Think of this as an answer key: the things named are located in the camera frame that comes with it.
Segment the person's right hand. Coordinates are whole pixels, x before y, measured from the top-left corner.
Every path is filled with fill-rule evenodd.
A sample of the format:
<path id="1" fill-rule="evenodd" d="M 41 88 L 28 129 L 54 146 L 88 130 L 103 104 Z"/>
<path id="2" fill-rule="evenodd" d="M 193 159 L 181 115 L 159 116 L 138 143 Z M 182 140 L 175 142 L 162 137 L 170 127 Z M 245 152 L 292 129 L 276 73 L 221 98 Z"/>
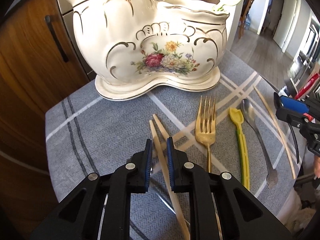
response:
<path id="1" fill-rule="evenodd" d="M 316 155 L 314 156 L 313 172 L 315 176 L 319 179 L 320 178 L 320 157 Z"/>

